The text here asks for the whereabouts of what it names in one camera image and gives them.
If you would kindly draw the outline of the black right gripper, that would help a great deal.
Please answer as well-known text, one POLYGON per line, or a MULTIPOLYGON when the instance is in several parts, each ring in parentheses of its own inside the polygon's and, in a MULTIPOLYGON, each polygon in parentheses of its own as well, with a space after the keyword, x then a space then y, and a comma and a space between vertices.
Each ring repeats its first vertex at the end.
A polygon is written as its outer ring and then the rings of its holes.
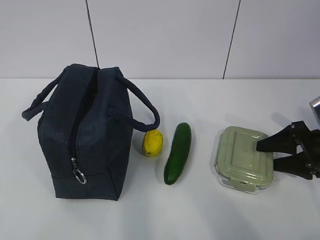
POLYGON ((256 150, 264 153, 296 153, 273 160, 273 170, 306 180, 320 177, 320 130, 310 130, 304 121, 292 122, 278 133, 259 140, 256 150))

